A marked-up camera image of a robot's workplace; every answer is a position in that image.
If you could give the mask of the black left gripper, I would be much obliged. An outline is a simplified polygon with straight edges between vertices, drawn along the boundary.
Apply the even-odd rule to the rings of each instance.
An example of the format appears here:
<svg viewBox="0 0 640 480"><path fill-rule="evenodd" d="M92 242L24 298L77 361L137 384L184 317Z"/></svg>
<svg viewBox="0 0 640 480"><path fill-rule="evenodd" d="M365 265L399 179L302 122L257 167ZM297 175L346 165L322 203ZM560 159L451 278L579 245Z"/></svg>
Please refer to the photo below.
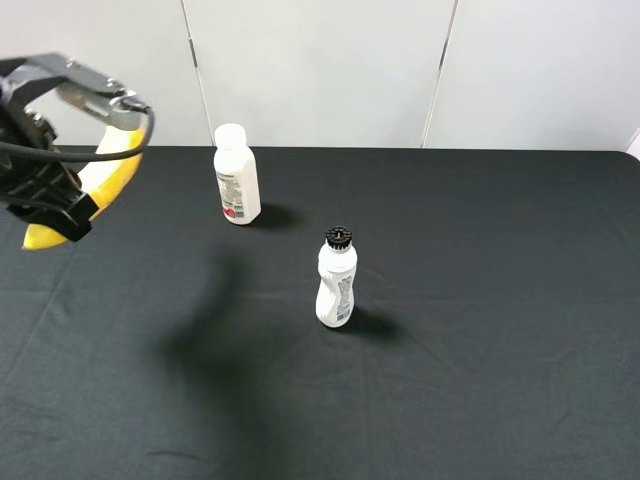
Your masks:
<svg viewBox="0 0 640 480"><path fill-rule="evenodd" d="M1 61L1 201L18 219L77 242L98 207L61 160L9 153L7 146L51 151L57 133L29 104L56 89L67 104L119 130L136 130L149 106L122 82L59 53Z"/></svg>

